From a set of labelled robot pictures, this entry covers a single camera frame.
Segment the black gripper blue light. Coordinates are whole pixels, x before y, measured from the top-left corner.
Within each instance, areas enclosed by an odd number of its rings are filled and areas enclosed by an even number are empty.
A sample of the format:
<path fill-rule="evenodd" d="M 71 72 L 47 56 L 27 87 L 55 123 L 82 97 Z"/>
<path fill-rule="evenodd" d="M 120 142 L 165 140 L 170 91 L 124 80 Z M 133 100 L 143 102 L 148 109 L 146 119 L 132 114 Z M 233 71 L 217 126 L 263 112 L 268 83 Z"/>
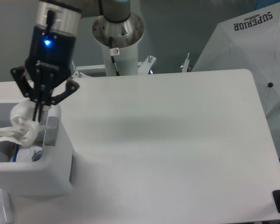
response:
<path fill-rule="evenodd" d="M 74 36 L 56 32 L 46 33 L 45 29 L 34 26 L 30 52 L 23 66 L 15 67 L 10 73 L 17 83 L 23 96 L 35 103 L 33 121 L 40 122 L 45 106 L 57 105 L 79 89 L 79 84 L 70 77 L 70 62 L 75 46 Z M 28 83 L 26 75 L 30 75 L 34 87 Z M 52 96 L 53 90 L 44 90 L 41 94 L 42 81 L 48 80 L 54 74 L 53 88 L 66 79 L 65 90 Z"/>

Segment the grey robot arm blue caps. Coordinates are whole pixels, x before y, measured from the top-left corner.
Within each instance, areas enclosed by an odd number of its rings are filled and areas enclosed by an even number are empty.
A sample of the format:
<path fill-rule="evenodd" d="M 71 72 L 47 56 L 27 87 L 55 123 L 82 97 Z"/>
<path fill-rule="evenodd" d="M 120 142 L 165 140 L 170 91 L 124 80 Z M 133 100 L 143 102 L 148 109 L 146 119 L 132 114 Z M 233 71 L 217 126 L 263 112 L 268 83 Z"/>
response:
<path fill-rule="evenodd" d="M 10 70 L 24 97 L 35 104 L 33 121 L 46 106 L 57 105 L 76 92 L 70 62 L 82 18 L 103 16 L 120 24 L 131 15 L 128 0 L 41 0 L 28 58 Z"/>

